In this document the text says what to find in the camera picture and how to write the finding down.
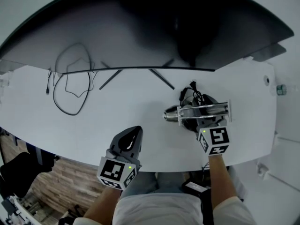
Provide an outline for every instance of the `white desk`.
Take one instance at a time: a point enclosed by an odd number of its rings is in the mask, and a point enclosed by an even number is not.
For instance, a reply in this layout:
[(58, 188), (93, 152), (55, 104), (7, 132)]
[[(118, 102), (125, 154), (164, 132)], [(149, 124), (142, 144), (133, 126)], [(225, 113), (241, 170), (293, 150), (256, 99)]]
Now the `white desk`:
[[(112, 138), (122, 130), (143, 128), (140, 161), (142, 171), (199, 170), (207, 162), (195, 134), (177, 123), (166, 122), (163, 111), (178, 104), (180, 91), (192, 80), (198, 89), (219, 102), (232, 103), (232, 144), (224, 155), (227, 165), (270, 154), (276, 122), (276, 97), (263, 77), (274, 82), (274, 69), (265, 63), (237, 61), (214, 73), (160, 70), (175, 90), (145, 69), (124, 70), (104, 89), (98, 90), (114, 71), (95, 78), (82, 111), (63, 114), (46, 95), (48, 71), (22, 67), (13, 74), (11, 87), (1, 98), (0, 126), (32, 145), (80, 162), (98, 165)], [(57, 87), (57, 101), (70, 112), (82, 99), (64, 92), (65, 78)], [(88, 85), (86, 74), (70, 75), (68, 89), (80, 94)]]

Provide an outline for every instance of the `white cube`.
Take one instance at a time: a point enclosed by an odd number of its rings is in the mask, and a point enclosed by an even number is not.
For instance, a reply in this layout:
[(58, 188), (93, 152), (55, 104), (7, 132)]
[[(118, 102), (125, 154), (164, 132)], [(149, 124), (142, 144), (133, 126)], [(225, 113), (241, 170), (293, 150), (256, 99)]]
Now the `white cube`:
[(125, 190), (136, 175), (137, 171), (135, 164), (101, 157), (97, 178), (102, 184), (112, 188)]
[(197, 140), (208, 156), (223, 154), (230, 144), (228, 127), (201, 128)]

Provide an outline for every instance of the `person's right arm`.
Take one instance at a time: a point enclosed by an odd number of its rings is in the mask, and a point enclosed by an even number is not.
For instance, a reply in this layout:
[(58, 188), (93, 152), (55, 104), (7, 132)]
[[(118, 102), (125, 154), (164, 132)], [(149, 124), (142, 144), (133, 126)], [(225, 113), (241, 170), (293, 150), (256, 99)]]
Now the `person's right arm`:
[(209, 156), (209, 162), (214, 224), (256, 225), (247, 207), (237, 197), (222, 156)]

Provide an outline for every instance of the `bottle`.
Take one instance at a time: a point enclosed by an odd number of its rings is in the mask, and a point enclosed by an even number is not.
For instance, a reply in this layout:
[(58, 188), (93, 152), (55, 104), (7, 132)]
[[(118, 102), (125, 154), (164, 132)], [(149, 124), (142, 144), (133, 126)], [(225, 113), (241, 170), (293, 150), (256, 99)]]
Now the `bottle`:
[(277, 86), (271, 86), (271, 94), (273, 96), (284, 96), (286, 94), (290, 94), (292, 92), (298, 92), (298, 87), (296, 85), (277, 85)]

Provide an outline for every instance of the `black office chair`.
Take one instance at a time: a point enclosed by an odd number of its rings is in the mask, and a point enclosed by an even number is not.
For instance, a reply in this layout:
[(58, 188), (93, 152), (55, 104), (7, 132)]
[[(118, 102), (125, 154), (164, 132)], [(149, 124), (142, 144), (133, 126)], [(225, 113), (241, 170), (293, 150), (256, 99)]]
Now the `black office chair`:
[(9, 190), (6, 194), (12, 193), (20, 198), (25, 197), (37, 175), (52, 171), (54, 160), (58, 159), (54, 154), (29, 143), (26, 146), (29, 153), (22, 152), (0, 167), (3, 178), (0, 182), (3, 183), (1, 184), (4, 187), (3, 190)]

